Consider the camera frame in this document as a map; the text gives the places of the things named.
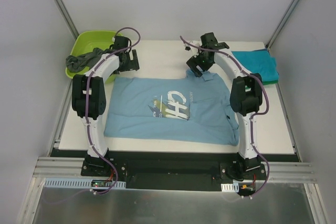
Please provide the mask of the green folded t shirt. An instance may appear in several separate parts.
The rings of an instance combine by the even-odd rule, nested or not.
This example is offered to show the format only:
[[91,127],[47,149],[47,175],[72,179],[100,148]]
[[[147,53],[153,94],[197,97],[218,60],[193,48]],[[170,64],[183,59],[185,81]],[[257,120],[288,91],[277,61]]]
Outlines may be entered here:
[[271,84],[277,84],[278,83],[278,80],[273,80],[273,81],[262,81],[262,84],[264,86],[266,85],[271,85]]

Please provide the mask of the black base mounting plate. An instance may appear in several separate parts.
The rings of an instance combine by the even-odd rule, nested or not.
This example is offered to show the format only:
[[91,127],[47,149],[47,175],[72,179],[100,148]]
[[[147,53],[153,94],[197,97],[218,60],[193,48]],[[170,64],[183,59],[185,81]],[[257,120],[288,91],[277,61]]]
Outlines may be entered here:
[[[109,151],[107,167],[87,169],[84,151],[54,149],[51,157],[83,158],[80,177],[104,179],[115,169],[114,177],[128,189],[220,191],[221,184],[237,180],[225,175],[225,168],[236,160],[235,153],[176,153]],[[242,183],[252,187],[264,182],[269,162],[299,162],[296,154],[265,154],[261,167],[244,176]]]

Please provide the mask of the left aluminium frame post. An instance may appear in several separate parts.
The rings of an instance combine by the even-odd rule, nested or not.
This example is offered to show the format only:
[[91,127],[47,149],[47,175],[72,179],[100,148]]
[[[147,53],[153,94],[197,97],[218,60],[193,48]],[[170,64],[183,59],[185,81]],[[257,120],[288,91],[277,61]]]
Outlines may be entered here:
[[64,3],[63,0],[54,0],[59,12],[61,13],[61,16],[63,17],[67,27],[69,28],[72,36],[74,39],[77,39],[79,36],[78,29],[76,28],[76,25],[73,21],[73,19],[70,16],[70,13],[68,12],[68,9]]

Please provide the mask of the grey crumpled t shirt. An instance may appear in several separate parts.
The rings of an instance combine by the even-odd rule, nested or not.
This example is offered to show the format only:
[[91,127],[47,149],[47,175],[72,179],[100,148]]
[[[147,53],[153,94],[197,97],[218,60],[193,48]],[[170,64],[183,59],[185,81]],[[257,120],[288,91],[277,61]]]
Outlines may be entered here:
[[73,73],[81,72],[88,67],[91,69],[104,54],[104,50],[94,48],[93,51],[87,52],[79,56],[70,55],[66,58],[66,68]]

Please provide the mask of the aluminium frame post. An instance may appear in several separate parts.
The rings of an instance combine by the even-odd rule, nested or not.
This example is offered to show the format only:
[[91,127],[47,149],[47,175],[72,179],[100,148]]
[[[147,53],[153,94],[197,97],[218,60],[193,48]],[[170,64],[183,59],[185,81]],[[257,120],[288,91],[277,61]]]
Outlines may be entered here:
[[70,16],[70,13],[68,12],[68,9],[64,3],[63,0],[54,0],[59,12],[61,13],[61,16],[63,17],[67,27],[69,28],[72,36],[74,39],[77,39],[79,36],[78,29],[76,28],[76,25],[73,21],[73,19]]
[[284,12],[279,24],[277,25],[276,29],[272,33],[270,39],[265,44],[267,50],[270,50],[285,26],[287,25],[288,21],[290,20],[292,14],[295,12],[296,8],[300,4],[301,0],[291,0],[289,6],[287,7],[286,11]]

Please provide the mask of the right aluminium frame post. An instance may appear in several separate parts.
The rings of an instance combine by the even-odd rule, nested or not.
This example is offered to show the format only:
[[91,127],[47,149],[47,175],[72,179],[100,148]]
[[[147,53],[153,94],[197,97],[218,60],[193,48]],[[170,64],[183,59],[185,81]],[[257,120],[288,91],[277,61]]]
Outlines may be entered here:
[[296,8],[300,4],[301,0],[291,0],[289,6],[287,7],[286,11],[284,12],[279,24],[277,25],[276,29],[272,33],[270,39],[265,44],[267,50],[270,50],[285,26],[287,25],[288,21],[290,20],[292,14],[295,12]]

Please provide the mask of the light blue t shirt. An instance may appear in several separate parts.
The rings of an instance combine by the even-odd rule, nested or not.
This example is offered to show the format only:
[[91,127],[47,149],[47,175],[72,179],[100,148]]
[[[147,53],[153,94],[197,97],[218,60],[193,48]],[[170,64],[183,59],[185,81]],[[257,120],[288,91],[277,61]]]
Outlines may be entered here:
[[104,135],[236,146],[239,125],[229,89],[216,73],[183,79],[119,77],[114,81]]

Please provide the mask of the lime green plastic basin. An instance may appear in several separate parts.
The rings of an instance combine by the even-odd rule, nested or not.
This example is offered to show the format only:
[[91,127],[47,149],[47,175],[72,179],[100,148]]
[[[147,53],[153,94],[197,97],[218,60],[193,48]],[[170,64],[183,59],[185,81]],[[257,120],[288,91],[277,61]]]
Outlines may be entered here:
[[72,71],[66,66],[65,74],[68,78],[73,79],[77,74],[86,74],[91,68],[93,68],[104,54],[104,51],[109,50],[113,44],[112,38],[115,36],[116,31],[110,30],[91,30],[81,33],[75,41],[75,44],[71,50],[71,57],[80,56],[93,56],[87,62],[84,62],[84,68],[80,71]]

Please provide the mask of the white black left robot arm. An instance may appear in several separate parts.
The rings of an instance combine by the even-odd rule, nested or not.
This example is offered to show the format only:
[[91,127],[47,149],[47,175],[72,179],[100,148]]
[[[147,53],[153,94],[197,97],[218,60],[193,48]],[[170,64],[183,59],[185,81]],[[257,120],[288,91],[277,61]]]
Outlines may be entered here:
[[85,74],[75,75],[72,82],[72,109],[81,118],[88,140],[83,165],[99,176],[106,176],[111,170],[102,125],[107,105],[104,84],[114,73],[140,69],[131,40],[115,35],[112,41],[110,48],[100,54],[90,69]]

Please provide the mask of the front aluminium rail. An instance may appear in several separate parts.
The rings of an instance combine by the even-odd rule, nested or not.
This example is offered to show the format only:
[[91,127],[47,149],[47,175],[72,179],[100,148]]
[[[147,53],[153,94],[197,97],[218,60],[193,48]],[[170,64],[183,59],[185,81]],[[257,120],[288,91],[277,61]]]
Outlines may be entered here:
[[[83,158],[40,157],[33,177],[79,178]],[[269,162],[271,183],[316,184],[311,164],[302,162]]]

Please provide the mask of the teal folded t shirt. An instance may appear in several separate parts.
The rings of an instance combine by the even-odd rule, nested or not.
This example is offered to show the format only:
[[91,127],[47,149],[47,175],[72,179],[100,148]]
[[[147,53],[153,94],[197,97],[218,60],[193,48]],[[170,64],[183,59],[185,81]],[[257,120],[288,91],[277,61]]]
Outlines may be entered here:
[[279,80],[276,60],[268,51],[233,51],[232,53],[246,69],[260,74],[262,81]]

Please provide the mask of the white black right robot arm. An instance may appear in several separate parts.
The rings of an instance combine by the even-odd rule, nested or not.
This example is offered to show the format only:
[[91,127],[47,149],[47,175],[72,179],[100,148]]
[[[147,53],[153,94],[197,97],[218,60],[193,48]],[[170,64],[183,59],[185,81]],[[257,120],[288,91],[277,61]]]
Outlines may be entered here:
[[214,33],[202,35],[200,42],[182,42],[193,54],[186,64],[197,77],[216,64],[232,80],[229,102],[238,118],[239,149],[236,160],[225,168],[225,175],[242,182],[261,167],[254,131],[255,117],[263,103],[261,76],[247,70],[230,51],[229,45],[219,42]]

